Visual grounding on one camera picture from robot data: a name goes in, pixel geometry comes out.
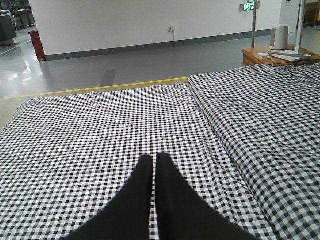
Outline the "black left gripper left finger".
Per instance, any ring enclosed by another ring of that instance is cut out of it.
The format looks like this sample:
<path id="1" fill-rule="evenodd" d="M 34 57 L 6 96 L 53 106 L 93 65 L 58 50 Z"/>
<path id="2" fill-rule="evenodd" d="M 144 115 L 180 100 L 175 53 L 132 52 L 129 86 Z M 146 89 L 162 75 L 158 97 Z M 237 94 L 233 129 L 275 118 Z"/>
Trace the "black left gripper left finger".
<path id="1" fill-rule="evenodd" d="M 102 211 L 65 240 L 148 240 L 153 160 L 139 157 L 127 182 Z"/>

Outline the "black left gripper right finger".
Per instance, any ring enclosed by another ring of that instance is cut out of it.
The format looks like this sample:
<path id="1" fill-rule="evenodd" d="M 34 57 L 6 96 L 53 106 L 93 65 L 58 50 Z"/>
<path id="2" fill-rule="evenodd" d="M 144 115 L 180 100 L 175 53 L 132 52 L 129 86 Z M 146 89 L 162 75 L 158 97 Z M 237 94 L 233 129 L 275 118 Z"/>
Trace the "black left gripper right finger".
<path id="1" fill-rule="evenodd" d="M 155 205 L 162 240 L 255 239 L 199 197 L 167 153 L 156 156 Z"/>

